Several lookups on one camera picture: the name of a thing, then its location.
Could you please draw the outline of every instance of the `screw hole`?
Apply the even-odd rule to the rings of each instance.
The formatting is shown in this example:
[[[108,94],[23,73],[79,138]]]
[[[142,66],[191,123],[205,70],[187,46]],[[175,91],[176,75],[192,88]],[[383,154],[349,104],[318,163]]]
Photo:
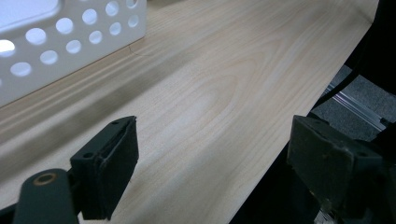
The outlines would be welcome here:
[[[56,174],[55,173],[47,173],[40,175],[37,177],[34,181],[33,184],[36,186],[43,186],[43,185],[48,185],[52,181],[56,179]]]
[[[88,152],[88,153],[85,153],[82,157],[85,159],[88,159],[88,158],[91,158],[92,156],[93,156],[93,153]]]

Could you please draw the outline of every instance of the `wooden table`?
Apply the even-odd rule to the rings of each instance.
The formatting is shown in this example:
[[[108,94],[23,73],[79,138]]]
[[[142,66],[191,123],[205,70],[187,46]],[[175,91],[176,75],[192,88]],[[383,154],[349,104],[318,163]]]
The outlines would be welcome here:
[[[68,169],[111,120],[136,115],[140,160],[111,223],[230,221],[376,5],[148,1],[143,39],[0,108],[0,206],[28,176]]]

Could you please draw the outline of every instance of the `light wood surface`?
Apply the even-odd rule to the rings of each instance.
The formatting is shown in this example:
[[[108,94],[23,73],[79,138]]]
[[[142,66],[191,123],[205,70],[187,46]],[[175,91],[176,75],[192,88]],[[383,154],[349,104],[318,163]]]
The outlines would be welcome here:
[[[143,39],[0,108],[0,206],[28,176],[68,169],[111,120],[136,115],[140,160],[111,223],[227,223],[376,4],[148,1]]]

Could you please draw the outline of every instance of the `black clamp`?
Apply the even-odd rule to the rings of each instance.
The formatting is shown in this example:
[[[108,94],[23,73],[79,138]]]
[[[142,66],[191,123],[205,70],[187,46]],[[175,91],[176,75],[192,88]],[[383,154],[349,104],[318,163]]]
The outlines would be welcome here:
[[[353,140],[318,119],[295,116],[288,163],[323,211],[341,219],[396,223],[395,151]]]
[[[29,177],[18,203],[0,211],[0,223],[78,223],[79,212],[111,219],[138,157],[136,117],[114,120],[70,159],[68,172]]]

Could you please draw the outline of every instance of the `plastic crate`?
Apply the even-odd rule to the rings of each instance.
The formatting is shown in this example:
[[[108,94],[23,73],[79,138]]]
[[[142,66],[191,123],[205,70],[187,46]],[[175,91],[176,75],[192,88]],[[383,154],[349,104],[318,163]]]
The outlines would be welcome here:
[[[146,0],[0,1],[0,106],[143,37],[146,5]]]

